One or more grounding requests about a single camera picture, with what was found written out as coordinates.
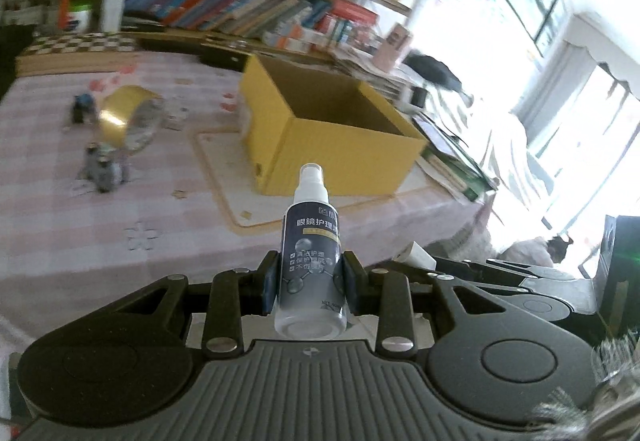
pink plaid tablecloth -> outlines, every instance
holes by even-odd
[[[64,132],[73,95],[103,74],[18,79],[0,105],[0,345],[39,336],[171,273],[209,281],[255,267],[278,248],[277,230],[232,231],[212,198],[187,131],[161,129],[132,158],[138,179],[114,193],[74,192],[88,128]],[[143,87],[180,97],[190,128],[234,126],[240,74],[195,57],[145,53]],[[183,191],[185,198],[172,193]],[[409,241],[452,236],[481,204],[460,204],[434,183],[340,219],[345,248],[363,264]]]

yellow tape roll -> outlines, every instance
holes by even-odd
[[[164,99],[140,86],[122,86],[107,96],[98,115],[100,140],[137,152],[162,123]]]

yellow box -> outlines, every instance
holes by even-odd
[[[332,196],[392,194],[426,142],[369,84],[345,75],[252,55],[240,92],[265,195],[293,195],[305,163],[322,166]]]

dark bottle label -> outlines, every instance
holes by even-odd
[[[338,214],[319,202],[287,211],[282,234],[279,305],[284,310],[317,307],[340,312],[344,303]]]

spray bottle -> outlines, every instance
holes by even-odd
[[[292,340],[336,338],[347,324],[338,212],[315,163],[300,169],[293,204],[284,215],[281,251],[276,331]]]

